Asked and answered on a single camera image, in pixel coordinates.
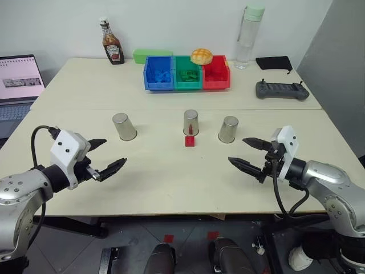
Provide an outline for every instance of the bottle label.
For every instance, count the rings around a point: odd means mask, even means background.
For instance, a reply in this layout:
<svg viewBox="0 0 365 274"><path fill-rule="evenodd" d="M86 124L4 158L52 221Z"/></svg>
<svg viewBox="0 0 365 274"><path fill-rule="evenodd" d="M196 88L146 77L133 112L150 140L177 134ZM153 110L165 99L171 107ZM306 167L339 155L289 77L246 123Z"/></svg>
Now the bottle label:
<svg viewBox="0 0 365 274"><path fill-rule="evenodd" d="M102 27L104 35L112 34L112 30L109 27Z"/></svg>
<svg viewBox="0 0 365 274"><path fill-rule="evenodd" d="M112 61L120 61L120 53L118 46L109 45L107 46L107 51Z"/></svg>

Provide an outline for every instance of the game controller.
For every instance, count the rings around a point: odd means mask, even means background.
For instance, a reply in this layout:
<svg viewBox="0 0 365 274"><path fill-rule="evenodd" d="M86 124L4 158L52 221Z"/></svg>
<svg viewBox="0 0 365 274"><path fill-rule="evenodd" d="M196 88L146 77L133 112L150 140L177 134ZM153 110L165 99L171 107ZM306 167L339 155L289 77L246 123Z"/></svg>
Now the game controller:
<svg viewBox="0 0 365 274"><path fill-rule="evenodd" d="M302 86L301 81L293 84L266 83L264 79L256 83L256 96L264 98L294 98L303 101L308 98L309 92Z"/></svg>

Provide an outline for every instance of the laptop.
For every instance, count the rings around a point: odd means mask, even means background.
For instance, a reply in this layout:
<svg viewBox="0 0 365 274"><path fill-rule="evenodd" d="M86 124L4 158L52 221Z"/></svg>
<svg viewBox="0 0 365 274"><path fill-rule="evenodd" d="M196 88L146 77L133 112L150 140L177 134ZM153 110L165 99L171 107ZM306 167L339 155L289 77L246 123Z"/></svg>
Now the laptop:
<svg viewBox="0 0 365 274"><path fill-rule="evenodd" d="M13 133L43 90L34 55L0 57L0 139Z"/></svg>

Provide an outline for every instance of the laptop keyboard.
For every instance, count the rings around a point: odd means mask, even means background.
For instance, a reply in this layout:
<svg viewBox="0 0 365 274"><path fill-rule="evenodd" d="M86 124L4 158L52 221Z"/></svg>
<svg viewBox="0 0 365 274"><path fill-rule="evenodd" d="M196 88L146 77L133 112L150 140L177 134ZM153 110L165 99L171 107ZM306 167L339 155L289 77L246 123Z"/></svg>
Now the laptop keyboard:
<svg viewBox="0 0 365 274"><path fill-rule="evenodd" d="M30 105L0 107L0 121L23 119L29 112Z"/></svg>

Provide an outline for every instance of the water bottle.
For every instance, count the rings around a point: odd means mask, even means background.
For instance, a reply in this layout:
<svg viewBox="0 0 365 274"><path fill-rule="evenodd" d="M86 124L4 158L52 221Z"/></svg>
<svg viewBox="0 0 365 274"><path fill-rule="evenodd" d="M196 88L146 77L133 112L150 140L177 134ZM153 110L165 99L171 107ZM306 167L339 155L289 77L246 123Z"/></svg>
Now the water bottle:
<svg viewBox="0 0 365 274"><path fill-rule="evenodd" d="M245 69L248 65L250 54L255 43L258 27L265 8L257 5L247 5L242 16L240 34L238 36L238 52L234 66Z"/></svg>

